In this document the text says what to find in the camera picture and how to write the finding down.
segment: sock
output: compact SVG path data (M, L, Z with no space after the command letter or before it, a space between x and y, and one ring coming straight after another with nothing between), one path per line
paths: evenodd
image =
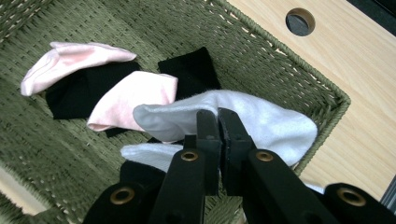
M121 156L126 160L136 161L168 172L173 156L181 149L183 149L181 145L143 143L123 147Z
M110 137L114 137L114 136L116 136L116 135L118 135L120 133L125 133L125 132L128 132L128 131L131 131L131 130L122 129L122 128L112 128L112 129L105 130L105 133L106 133L106 136L108 138L110 138Z
M158 63L160 71L178 78L176 100L221 86L206 48Z
M110 62L127 62L136 55L126 49L99 43L51 42L52 50L42 56L21 82L21 94L31 96L79 69Z
M54 119L86 119L99 100L117 83L139 69L134 62L84 68L64 77L46 91Z
M143 131L131 111L142 104L168 105L175 101L177 78L136 71L108 91L93 109L88 127L100 132L114 127Z
M133 114L153 137L173 142L196 134L200 109L217 115L219 107L237 113L256 147L274 151L287 165L297 162L317 136L317 126L307 116L237 91L208 91L170 105L140 105Z
M314 185L314 184L310 184L310 183L307 183L307 182L304 182L304 184L307 187L309 187L310 189L316 191L317 193L324 194L324 188L323 187L318 186L318 185Z
M148 141L147 141L147 143L162 143L162 141L160 141L160 140L158 140L158 139L156 139L156 138L150 138ZM182 145L182 146L184 146L184 139L181 139L181 140L179 140L179 141L177 141L177 142L173 142L173 143L171 143L172 145Z

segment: black clamp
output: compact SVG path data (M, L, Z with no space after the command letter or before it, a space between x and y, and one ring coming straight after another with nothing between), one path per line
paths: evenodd
M361 189L333 184L309 189L274 152L257 149L242 121L220 108L218 119L197 113L197 134L186 135L168 173L127 161L120 183L106 189L84 223L204 223L205 196L219 182L243 197L249 224L396 223L396 217Z

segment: wicker basket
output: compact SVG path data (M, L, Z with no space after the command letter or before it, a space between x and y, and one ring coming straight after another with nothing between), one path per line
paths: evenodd
M306 114L318 138L295 167L299 174L350 104L347 95L224 0L14 0L0 3L0 164L48 210L24 215L0 195L0 222L79 223L98 195L118 182L124 145L149 136L114 138L86 121L53 120L42 95L22 97L26 71L50 41L101 42L157 62L208 48L223 89L243 91ZM206 223L232 223L239 198L206 200Z

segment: pink sock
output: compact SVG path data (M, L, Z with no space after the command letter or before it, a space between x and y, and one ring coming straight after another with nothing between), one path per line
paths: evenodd
M134 108L172 104L176 91L176 77L132 72L102 97L88 119L88 127L97 132L114 127L143 131L134 121Z
M42 56L27 72L21 83L21 94L31 96L79 69L110 62L127 62L136 55L126 49L100 43L51 42L52 50Z

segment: wooden surface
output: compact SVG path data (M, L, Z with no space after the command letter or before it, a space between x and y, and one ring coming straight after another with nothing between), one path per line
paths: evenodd
M352 105L303 171L322 187L357 186L378 200L396 175L396 37L346 0L229 0L345 91ZM285 18L305 8L316 28L292 34Z

